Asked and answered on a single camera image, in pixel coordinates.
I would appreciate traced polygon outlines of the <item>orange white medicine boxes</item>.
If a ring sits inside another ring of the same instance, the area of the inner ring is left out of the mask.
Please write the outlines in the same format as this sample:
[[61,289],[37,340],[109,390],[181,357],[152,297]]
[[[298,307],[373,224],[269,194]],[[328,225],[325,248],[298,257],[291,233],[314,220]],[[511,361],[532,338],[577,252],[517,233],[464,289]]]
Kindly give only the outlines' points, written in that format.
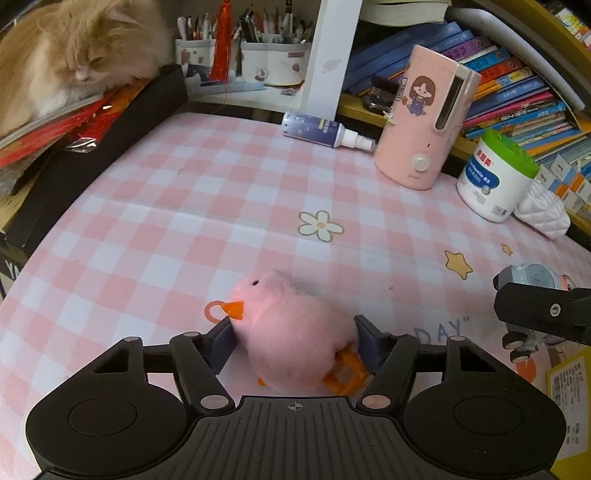
[[561,155],[541,164],[536,179],[571,213],[590,219],[590,182]]

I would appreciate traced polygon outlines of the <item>white pen holder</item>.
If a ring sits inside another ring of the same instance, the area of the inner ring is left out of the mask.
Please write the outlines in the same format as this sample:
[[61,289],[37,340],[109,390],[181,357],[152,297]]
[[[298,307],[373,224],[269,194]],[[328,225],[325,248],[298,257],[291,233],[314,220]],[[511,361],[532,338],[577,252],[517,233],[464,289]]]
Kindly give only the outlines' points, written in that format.
[[[211,80],[214,40],[175,40],[176,63],[186,78]],[[242,79],[271,87],[301,85],[307,76],[311,43],[232,43],[229,80]]]

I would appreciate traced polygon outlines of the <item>orange fluffy cat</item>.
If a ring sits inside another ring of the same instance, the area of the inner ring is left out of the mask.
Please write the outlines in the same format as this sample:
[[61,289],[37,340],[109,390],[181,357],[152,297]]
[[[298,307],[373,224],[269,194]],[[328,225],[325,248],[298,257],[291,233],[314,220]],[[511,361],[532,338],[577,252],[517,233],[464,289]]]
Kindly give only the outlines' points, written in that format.
[[154,1],[60,1],[25,15],[1,41],[1,133],[171,63]]

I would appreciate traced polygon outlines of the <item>white quilted pouch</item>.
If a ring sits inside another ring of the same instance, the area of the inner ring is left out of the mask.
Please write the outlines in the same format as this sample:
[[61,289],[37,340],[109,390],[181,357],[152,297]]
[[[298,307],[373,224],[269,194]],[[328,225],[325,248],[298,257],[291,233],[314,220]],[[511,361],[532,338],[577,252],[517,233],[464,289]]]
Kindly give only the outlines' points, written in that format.
[[550,240],[565,236],[571,225],[562,201],[538,180],[532,182],[514,215]]

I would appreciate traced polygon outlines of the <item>red papers stack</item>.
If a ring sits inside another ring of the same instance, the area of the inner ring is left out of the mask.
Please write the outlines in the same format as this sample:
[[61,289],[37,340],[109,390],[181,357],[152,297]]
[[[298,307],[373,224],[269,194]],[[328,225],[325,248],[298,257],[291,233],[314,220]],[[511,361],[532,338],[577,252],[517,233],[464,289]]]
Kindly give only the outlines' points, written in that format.
[[50,147],[64,138],[67,145],[78,140],[100,141],[139,93],[147,79],[95,95],[36,119],[1,139],[1,166],[6,167]]

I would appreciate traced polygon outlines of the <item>white jar green lid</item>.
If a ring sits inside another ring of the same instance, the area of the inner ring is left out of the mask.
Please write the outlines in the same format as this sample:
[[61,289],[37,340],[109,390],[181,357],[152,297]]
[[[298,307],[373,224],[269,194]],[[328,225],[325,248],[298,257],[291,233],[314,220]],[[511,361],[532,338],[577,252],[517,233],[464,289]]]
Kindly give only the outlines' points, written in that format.
[[486,129],[459,176],[457,192],[482,218],[504,222],[525,198],[540,167],[513,140]]

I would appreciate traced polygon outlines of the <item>grey toy car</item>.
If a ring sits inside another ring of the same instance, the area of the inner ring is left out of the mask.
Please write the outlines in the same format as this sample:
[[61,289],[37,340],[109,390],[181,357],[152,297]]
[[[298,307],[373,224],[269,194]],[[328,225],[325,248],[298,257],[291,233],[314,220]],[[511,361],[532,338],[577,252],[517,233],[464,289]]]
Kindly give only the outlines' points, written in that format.
[[[494,278],[493,286],[499,292],[507,284],[519,284],[543,289],[571,291],[576,285],[566,274],[557,274],[552,268],[540,263],[513,264],[502,269]],[[507,332],[502,337],[502,346],[509,351],[510,361],[520,366],[529,360],[542,345],[556,348],[567,342],[557,333],[540,330],[540,320],[534,314],[519,307],[515,313],[507,311],[505,316],[498,314],[505,322]]]

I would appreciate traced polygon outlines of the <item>red tassel ornament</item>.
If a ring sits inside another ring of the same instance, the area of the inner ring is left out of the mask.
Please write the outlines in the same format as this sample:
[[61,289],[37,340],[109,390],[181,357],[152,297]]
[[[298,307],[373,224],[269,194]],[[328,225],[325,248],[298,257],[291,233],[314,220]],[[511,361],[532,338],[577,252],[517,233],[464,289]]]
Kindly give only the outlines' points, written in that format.
[[232,37],[231,1],[223,0],[217,18],[214,57],[211,66],[211,80],[228,80]]

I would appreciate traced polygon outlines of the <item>black piano keyboard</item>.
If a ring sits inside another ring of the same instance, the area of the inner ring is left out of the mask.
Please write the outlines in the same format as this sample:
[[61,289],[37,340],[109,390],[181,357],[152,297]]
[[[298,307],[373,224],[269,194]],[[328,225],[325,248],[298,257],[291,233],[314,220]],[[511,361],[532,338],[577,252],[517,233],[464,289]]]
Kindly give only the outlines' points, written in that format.
[[14,281],[41,240],[83,191],[187,100],[181,68],[167,65],[88,153],[52,147],[40,171],[1,206],[1,279]]

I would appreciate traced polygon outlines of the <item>pink plush chick toy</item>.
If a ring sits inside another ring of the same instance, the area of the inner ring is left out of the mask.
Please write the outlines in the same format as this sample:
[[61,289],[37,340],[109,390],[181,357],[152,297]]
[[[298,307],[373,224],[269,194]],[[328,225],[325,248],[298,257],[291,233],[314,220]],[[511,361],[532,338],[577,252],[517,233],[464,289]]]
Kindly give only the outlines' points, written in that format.
[[221,309],[259,381],[280,393],[352,396],[370,377],[355,320],[283,272],[240,279]]

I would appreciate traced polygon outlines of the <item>pink checkered tablecloth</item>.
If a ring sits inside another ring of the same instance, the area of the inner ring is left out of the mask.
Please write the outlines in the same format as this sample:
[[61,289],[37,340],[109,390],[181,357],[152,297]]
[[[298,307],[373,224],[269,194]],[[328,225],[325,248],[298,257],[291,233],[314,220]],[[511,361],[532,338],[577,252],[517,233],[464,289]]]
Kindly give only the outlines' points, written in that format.
[[482,219],[452,177],[417,192],[273,124],[173,116],[77,199],[2,302],[1,475],[37,475],[24,423],[42,397],[124,337],[207,330],[204,306],[256,270],[384,331],[460,334],[506,360],[492,280],[522,262],[590,283],[587,250]]

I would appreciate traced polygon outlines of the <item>blue spray bottle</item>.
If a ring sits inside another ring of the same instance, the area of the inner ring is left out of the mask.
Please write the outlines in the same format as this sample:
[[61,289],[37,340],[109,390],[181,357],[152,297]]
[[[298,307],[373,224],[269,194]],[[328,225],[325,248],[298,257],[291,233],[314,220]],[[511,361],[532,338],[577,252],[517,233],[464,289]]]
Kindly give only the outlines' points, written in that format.
[[303,113],[287,111],[283,114],[283,135],[325,147],[373,152],[376,142],[358,132],[346,129],[339,122]]

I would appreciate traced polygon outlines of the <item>yellow cardboard box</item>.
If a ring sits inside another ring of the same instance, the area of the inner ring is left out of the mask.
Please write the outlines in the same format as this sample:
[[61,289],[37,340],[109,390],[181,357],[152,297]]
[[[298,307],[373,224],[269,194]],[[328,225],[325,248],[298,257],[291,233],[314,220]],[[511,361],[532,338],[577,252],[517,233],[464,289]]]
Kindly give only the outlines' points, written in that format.
[[547,373],[547,392],[566,420],[563,445],[552,467],[559,479],[591,479],[590,348]]

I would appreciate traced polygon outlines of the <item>row of books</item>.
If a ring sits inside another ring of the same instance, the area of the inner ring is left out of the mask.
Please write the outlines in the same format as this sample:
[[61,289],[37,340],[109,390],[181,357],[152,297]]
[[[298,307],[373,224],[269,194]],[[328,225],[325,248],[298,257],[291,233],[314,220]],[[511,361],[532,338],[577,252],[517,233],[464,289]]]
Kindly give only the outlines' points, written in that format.
[[353,51],[339,114],[383,123],[416,45],[481,75],[459,133],[466,140],[475,142],[486,129],[494,129],[538,159],[555,152],[569,160],[589,155],[590,122],[568,104],[566,94],[508,48],[456,22],[403,27]]

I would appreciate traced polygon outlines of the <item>pink humidifier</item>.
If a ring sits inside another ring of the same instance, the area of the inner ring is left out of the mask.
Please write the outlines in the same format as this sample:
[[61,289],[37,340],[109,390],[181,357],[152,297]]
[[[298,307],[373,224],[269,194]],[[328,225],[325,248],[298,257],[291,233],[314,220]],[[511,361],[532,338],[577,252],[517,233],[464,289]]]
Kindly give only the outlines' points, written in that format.
[[378,170],[414,190],[428,190],[454,145],[481,75],[416,45],[374,152]]

